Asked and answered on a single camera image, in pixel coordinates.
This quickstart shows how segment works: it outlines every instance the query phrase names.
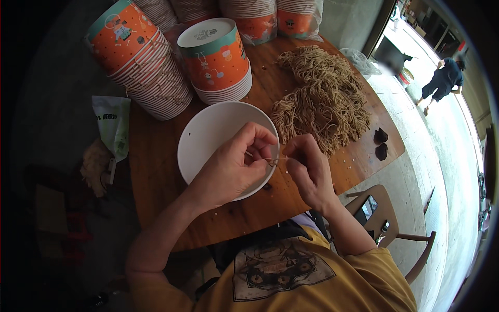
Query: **wooden table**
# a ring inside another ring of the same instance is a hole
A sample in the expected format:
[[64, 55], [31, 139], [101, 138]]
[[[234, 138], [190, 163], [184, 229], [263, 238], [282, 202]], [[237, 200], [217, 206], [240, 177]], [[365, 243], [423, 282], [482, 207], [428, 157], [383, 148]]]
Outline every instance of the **wooden table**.
[[[342, 54], [329, 42], [278, 37], [246, 49], [251, 60], [253, 86], [242, 101], [257, 106], [267, 115], [275, 101], [292, 92], [298, 83], [291, 71], [275, 63], [277, 56], [300, 45], [318, 44], [330, 54]], [[366, 110], [372, 113], [370, 130], [357, 142], [341, 148], [331, 157], [331, 173], [337, 194], [341, 194], [378, 172], [405, 151], [404, 143], [390, 115], [371, 86], [353, 67], [364, 84]], [[195, 97], [187, 109], [169, 121], [158, 121], [132, 102], [130, 111], [130, 169], [137, 214], [142, 228], [173, 202], [186, 188], [177, 164], [177, 145], [189, 120], [206, 105]], [[374, 130], [388, 135], [388, 157], [379, 161], [373, 142]], [[239, 237], [287, 220], [310, 209], [284, 162], [269, 180], [270, 190], [260, 190], [241, 201], [228, 203], [197, 217], [180, 236], [174, 251], [186, 250]]]

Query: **keys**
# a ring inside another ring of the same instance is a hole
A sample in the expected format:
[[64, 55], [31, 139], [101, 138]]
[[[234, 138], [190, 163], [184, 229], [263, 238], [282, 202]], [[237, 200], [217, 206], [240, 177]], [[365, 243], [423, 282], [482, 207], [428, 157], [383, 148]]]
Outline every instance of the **keys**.
[[386, 235], [383, 235], [383, 236], [381, 236], [381, 235], [380, 235], [380, 236], [378, 237], [378, 239], [377, 239], [376, 246], [378, 246], [378, 247], [379, 247], [379, 244], [381, 243], [381, 241], [382, 241], [382, 240], [383, 240], [383, 238], [385, 238], [385, 237], [386, 237]]

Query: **person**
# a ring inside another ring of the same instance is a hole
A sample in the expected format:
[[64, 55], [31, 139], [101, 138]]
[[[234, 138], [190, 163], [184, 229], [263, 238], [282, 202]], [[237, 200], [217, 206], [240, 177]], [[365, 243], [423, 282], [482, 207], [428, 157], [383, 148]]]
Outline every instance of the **person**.
[[310, 134], [291, 139], [282, 154], [300, 196], [329, 222], [343, 257], [313, 225], [301, 225], [303, 235], [241, 250], [195, 304], [169, 284], [162, 270], [181, 233], [261, 179], [263, 158], [276, 143], [268, 129], [247, 123], [132, 243], [126, 277], [137, 311], [416, 311], [388, 249], [376, 246], [335, 195], [328, 159]]
[[[421, 95], [421, 98], [416, 102], [416, 106], [418, 106], [425, 98], [427, 98], [428, 96], [430, 96], [430, 94], [437, 90], [432, 95], [430, 104], [428, 104], [428, 106], [426, 106], [424, 110], [425, 116], [428, 116], [430, 105], [433, 102], [440, 101], [449, 93], [461, 93], [464, 83], [462, 71], [464, 71], [465, 69], [465, 57], [464, 53], [461, 52], [456, 55], [456, 60], [453, 60], [450, 57], [446, 57], [438, 62], [437, 70], [435, 70], [432, 80], [421, 89], [423, 94]], [[457, 85], [458, 88], [456, 90], [452, 90], [455, 85]]]

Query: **hand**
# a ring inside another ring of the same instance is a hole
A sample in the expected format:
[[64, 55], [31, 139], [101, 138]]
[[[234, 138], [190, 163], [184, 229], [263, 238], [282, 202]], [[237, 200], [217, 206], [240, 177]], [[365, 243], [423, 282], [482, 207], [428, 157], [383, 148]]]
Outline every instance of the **hand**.
[[275, 144], [277, 138], [267, 128], [246, 123], [213, 153], [184, 193], [198, 201], [199, 213], [230, 202], [264, 177], [268, 163], [263, 158], [272, 157], [269, 145]]
[[311, 134], [292, 138], [282, 151], [286, 167], [303, 201], [326, 217], [331, 208], [341, 207], [334, 193], [329, 161]]

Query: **green plastic bag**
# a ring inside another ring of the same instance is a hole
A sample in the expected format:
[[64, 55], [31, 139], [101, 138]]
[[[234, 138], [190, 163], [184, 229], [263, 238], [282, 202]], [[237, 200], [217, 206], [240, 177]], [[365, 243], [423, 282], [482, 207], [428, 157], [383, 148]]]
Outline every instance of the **green plastic bag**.
[[102, 142], [113, 153], [116, 162], [122, 161], [128, 156], [130, 99], [93, 95], [92, 107]]

